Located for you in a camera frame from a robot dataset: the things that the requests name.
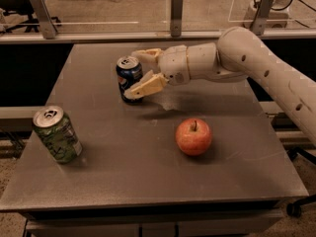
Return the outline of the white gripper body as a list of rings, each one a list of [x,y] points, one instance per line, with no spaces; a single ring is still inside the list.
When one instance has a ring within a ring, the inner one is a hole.
[[[170,85],[179,86],[190,82],[187,47],[185,45],[165,49],[159,55],[158,67]]]

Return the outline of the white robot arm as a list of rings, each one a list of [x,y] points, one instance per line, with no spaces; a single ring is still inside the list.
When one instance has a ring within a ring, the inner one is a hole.
[[[158,93],[168,84],[251,78],[316,144],[316,82],[278,58],[247,29],[230,28],[217,42],[137,50],[132,55],[152,69],[125,91],[130,100]]]

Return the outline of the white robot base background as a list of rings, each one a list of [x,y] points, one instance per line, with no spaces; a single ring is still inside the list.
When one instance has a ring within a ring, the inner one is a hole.
[[[285,28],[289,19],[289,6],[293,0],[275,0],[267,19],[266,28]],[[250,2],[244,16],[243,26],[250,30],[260,0]]]

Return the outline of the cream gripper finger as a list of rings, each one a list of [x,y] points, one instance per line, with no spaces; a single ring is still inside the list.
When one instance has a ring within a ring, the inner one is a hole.
[[[168,79],[163,73],[154,73],[150,70],[139,82],[128,88],[124,95],[130,100],[140,99],[162,91],[167,84]]]
[[[161,48],[150,48],[135,50],[131,53],[133,57],[136,57],[140,62],[157,64],[158,57],[163,52]]]

